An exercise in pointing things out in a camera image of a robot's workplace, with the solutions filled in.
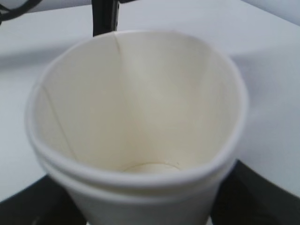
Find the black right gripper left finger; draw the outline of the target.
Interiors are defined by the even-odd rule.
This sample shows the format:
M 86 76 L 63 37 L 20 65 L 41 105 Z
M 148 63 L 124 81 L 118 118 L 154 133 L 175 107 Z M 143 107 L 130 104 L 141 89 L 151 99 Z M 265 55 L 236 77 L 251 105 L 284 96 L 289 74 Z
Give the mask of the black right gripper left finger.
M 82 213 L 67 192 L 44 176 L 0 202 L 2 225 L 81 225 Z

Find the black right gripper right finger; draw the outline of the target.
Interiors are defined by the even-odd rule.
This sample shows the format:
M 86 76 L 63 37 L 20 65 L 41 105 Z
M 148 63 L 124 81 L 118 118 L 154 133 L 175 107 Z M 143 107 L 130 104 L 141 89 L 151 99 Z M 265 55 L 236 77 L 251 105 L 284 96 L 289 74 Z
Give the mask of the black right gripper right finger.
M 237 161 L 210 217 L 214 225 L 298 225 L 300 199 Z

